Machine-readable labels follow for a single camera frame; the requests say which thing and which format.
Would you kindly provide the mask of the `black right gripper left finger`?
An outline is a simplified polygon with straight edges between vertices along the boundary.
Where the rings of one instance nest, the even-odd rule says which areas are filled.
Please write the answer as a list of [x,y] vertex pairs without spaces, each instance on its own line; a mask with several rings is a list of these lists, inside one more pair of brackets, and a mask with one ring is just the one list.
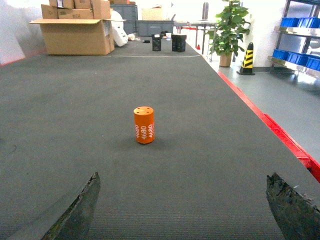
[[43,240],[86,240],[101,190],[96,171],[81,192],[42,237]]

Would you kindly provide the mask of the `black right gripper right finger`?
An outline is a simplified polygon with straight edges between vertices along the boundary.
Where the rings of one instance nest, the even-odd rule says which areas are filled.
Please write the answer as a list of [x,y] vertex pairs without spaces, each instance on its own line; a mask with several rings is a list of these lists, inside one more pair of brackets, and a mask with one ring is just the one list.
[[318,240],[320,208],[277,173],[266,177],[266,198],[286,240]]

